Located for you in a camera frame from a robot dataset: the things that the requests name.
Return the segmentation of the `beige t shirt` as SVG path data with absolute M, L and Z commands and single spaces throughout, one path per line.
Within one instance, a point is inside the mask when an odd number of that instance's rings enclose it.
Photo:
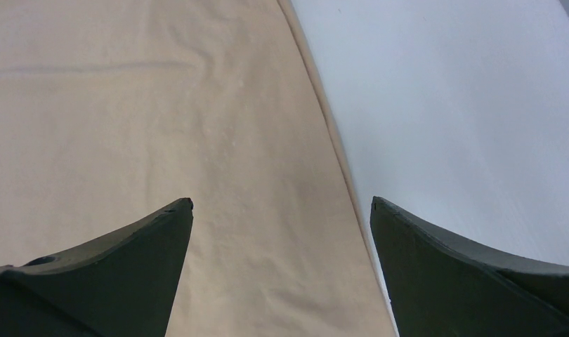
M 168 336 L 392 336 L 279 1 L 0 1 L 0 265 L 175 199 Z

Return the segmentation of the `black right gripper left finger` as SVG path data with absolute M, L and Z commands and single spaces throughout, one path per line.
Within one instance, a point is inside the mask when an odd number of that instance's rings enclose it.
M 164 336 L 192 210 L 177 199 L 71 249 L 0 266 L 0 336 Z

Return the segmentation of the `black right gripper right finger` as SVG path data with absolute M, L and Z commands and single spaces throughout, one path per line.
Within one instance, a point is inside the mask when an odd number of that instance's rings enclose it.
M 569 266 L 516 256 L 372 200 L 401 336 L 569 336 Z

